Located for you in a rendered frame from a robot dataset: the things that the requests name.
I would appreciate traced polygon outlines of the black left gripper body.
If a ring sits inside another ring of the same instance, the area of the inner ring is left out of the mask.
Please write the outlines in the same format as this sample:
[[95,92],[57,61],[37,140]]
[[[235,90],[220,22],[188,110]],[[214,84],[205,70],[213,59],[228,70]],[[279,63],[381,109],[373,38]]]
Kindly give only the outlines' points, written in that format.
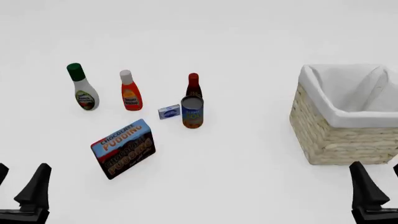
[[0,210],[0,224],[45,224],[50,212],[38,208],[33,212]]

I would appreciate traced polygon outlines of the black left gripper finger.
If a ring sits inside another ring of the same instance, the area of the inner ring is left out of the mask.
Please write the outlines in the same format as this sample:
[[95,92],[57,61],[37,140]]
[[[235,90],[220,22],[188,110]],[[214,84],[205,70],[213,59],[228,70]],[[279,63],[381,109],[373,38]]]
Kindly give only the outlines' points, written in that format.
[[52,168],[42,163],[39,165],[28,184],[14,197],[21,212],[33,212],[38,208],[49,209],[49,180]]
[[4,164],[0,163],[0,184],[3,183],[8,172],[9,172],[9,168],[7,166],[5,166]]

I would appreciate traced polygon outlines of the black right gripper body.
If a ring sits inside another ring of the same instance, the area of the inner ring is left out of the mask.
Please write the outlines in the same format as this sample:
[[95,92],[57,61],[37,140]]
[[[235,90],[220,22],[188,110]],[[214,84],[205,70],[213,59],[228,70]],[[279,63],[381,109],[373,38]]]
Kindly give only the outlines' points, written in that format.
[[398,224],[398,210],[367,211],[358,208],[351,213],[356,224]]

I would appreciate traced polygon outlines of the woven basket with white lining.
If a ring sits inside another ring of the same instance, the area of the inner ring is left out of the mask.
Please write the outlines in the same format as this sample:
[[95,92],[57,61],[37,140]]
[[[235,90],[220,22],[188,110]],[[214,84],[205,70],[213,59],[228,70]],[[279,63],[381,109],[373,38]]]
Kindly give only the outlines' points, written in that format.
[[304,65],[289,119],[310,164],[385,164],[398,155],[398,72]]

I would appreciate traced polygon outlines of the chocolate pudding box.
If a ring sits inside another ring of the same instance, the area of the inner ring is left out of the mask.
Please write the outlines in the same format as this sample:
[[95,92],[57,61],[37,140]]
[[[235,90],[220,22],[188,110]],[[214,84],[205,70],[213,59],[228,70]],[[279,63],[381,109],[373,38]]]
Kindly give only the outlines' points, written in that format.
[[152,130],[143,119],[96,141],[90,147],[109,180],[156,152]]

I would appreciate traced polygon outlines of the white bottle with green cap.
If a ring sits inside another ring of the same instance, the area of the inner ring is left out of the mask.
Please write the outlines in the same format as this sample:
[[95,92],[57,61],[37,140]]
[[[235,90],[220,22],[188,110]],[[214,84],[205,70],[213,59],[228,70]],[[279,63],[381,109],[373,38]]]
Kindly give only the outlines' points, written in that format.
[[75,87],[75,99],[78,105],[87,111],[97,109],[100,103],[99,95],[86,79],[82,66],[79,63],[71,63],[67,65],[67,71]]

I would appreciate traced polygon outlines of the orange bottle with white cap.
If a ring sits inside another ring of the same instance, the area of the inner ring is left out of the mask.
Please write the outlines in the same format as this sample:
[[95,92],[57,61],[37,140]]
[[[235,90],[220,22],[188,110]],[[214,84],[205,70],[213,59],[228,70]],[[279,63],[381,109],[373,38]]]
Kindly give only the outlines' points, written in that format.
[[130,70],[122,70],[119,73],[121,78],[121,94],[123,104],[128,111],[139,111],[142,109],[141,93],[132,78]]

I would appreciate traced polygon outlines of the small blue and white box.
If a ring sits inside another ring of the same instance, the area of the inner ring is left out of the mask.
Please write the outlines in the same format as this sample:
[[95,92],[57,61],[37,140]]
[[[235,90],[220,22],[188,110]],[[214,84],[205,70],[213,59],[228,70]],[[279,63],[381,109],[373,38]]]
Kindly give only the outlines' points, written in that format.
[[159,119],[168,119],[180,115],[180,105],[172,105],[165,108],[158,109]]

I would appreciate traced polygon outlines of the blue soup tin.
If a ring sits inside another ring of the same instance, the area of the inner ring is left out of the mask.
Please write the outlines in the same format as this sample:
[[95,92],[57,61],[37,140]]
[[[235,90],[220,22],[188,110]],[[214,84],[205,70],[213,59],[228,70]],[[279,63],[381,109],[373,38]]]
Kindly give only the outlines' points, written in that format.
[[181,100],[182,123],[185,127],[195,129],[203,124],[203,99],[199,96],[185,96]]

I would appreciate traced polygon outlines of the dark bottle with red cap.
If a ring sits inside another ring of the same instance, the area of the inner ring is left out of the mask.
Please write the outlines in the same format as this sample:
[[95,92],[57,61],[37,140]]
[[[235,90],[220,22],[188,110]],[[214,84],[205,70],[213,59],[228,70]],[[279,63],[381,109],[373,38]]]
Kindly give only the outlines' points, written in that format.
[[187,96],[198,96],[203,98],[202,91],[199,84],[199,76],[197,73],[191,73],[188,76],[188,86],[186,90]]

